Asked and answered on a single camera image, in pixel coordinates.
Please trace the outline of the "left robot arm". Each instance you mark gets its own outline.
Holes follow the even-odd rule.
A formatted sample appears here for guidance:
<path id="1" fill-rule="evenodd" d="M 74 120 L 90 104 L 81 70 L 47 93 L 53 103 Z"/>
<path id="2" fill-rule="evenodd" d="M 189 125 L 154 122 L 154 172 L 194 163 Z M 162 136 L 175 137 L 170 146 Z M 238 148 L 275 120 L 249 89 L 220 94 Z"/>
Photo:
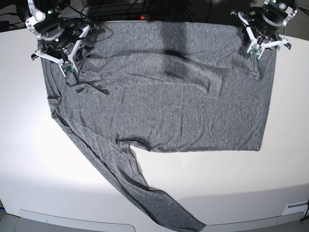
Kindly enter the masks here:
<path id="1" fill-rule="evenodd" d="M 265 0 L 261 7 L 251 7 L 247 11 L 232 10 L 249 37 L 248 51 L 271 49 L 281 45 L 291 49 L 292 45 L 279 36 L 279 29 L 284 28 L 296 16 L 298 1 Z"/>

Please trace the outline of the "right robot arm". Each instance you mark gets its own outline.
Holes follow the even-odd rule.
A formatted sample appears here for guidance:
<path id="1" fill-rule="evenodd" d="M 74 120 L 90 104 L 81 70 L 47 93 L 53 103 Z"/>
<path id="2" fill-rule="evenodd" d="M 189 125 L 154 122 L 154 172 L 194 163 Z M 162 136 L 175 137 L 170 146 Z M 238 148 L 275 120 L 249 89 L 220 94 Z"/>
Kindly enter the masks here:
<path id="1" fill-rule="evenodd" d="M 75 71 L 75 56 L 91 26 L 81 18 L 63 18 L 61 11 L 66 7 L 69 0 L 29 0 L 25 25 L 38 40 L 32 60 L 47 59 Z"/>

